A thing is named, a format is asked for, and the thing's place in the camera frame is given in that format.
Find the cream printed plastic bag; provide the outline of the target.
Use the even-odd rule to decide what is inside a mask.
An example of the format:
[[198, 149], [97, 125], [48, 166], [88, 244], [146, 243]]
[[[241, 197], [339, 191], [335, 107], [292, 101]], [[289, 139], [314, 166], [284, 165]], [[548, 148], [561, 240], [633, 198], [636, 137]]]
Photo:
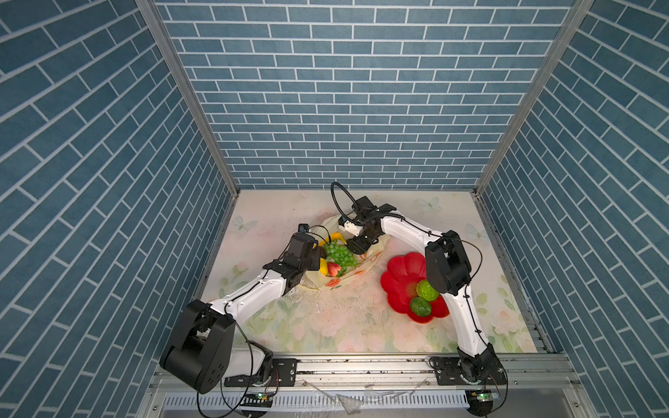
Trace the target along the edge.
[[[324, 219], [319, 224], [309, 227], [309, 234], [314, 236], [319, 243], [321, 240], [326, 240], [329, 238], [329, 235], [333, 233], [341, 233], [345, 239], [351, 238], [352, 235], [346, 232], [341, 231], [338, 225], [339, 215], [332, 216], [330, 218]], [[381, 258], [381, 255], [384, 252], [385, 244], [388, 241], [387, 236], [379, 238], [377, 244], [373, 245], [368, 252], [363, 255], [354, 256], [358, 260], [358, 266], [356, 269], [345, 273], [340, 277], [326, 277], [321, 275], [319, 272], [307, 271], [303, 278], [301, 279], [301, 285], [303, 287], [310, 288], [312, 290], [322, 290], [322, 289], [334, 289], [341, 286], [345, 283], [346, 280], [358, 278], [362, 275], [368, 273], [375, 264]], [[321, 256], [323, 259], [326, 258], [325, 250], [323, 247], [321, 249]]]

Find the light green pear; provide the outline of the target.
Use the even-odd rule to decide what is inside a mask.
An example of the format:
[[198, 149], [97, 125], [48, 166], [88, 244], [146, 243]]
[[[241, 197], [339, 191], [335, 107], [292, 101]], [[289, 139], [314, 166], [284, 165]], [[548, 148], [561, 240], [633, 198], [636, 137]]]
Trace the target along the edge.
[[421, 280], [418, 282], [416, 285], [416, 294], [418, 297], [421, 297], [428, 302], [435, 301], [440, 296], [439, 292], [430, 285], [428, 280]]

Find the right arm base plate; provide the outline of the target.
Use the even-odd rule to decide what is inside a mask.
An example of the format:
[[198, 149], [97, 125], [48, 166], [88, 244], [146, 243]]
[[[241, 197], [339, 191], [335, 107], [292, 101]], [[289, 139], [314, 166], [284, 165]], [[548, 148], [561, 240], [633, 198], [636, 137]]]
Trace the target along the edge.
[[428, 365], [433, 369], [439, 386], [503, 386], [508, 377], [497, 357], [463, 360], [452, 356], [432, 356]]

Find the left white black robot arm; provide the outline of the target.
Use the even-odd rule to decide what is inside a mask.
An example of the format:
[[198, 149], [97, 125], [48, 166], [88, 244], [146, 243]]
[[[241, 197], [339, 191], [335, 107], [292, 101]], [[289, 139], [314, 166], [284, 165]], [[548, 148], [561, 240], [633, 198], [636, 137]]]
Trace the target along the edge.
[[274, 353], [247, 337], [243, 348], [235, 348], [235, 334], [266, 305], [300, 284], [304, 273], [320, 266], [317, 239], [294, 233], [282, 254], [244, 287], [212, 302], [191, 301], [175, 323], [160, 367], [201, 395], [229, 378], [239, 377], [249, 386], [267, 383]]

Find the red flower-shaped plate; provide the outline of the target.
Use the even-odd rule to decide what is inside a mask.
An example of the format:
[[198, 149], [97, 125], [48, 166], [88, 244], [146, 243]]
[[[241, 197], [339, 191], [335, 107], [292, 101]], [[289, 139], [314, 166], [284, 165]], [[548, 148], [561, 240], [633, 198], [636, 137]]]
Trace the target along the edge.
[[418, 324], [427, 324], [434, 319], [448, 317], [449, 308], [442, 295], [430, 302], [432, 306], [430, 317], [419, 318], [411, 313], [409, 303], [417, 296], [416, 285], [421, 280], [427, 280], [426, 261], [422, 254], [410, 253], [390, 259], [380, 282], [391, 309], [406, 315]]

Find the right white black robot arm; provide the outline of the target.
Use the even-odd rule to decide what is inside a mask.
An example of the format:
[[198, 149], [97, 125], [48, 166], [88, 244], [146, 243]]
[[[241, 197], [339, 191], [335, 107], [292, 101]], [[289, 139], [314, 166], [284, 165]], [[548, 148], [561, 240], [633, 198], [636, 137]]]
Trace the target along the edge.
[[468, 242], [454, 231], [427, 228], [392, 205], [378, 207], [366, 197], [353, 200], [351, 212], [344, 212], [338, 203], [334, 205], [340, 214], [339, 228], [352, 235], [347, 247], [353, 253], [361, 255], [386, 235], [423, 251], [423, 277], [438, 293], [436, 301], [448, 308], [455, 325], [462, 379], [470, 384], [508, 383], [508, 374], [481, 327], [472, 301], [470, 284], [477, 271], [472, 269], [464, 248]]

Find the dark green lime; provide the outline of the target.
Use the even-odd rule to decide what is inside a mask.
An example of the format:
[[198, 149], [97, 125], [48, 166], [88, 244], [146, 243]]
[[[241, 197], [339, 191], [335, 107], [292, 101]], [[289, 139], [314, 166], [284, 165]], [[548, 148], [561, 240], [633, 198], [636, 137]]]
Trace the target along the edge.
[[432, 315], [431, 304], [420, 296], [416, 296], [410, 301], [409, 309], [413, 315], [419, 318], [427, 318]]

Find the red strawberry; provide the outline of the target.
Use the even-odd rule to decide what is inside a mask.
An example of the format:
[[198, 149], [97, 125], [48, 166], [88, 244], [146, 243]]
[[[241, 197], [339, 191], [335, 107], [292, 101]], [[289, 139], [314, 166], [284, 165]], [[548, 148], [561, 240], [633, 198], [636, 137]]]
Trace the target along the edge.
[[329, 261], [327, 263], [327, 273], [330, 277], [340, 277], [343, 274], [343, 267], [333, 261]]

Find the yellow lemon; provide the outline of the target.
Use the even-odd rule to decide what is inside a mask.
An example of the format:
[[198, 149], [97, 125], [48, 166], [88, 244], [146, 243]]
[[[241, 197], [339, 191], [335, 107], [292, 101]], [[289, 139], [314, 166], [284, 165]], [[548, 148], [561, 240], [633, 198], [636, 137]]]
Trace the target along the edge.
[[326, 259], [320, 259], [319, 273], [323, 276], [329, 277], [329, 262]]

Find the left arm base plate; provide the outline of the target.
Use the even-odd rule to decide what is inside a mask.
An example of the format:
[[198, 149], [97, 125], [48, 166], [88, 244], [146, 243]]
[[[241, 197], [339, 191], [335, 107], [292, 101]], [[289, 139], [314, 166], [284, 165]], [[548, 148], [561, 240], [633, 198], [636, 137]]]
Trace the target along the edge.
[[255, 387], [293, 387], [297, 375], [296, 358], [274, 358], [271, 363], [264, 362], [260, 370], [251, 376], [231, 376], [223, 380], [226, 388]]

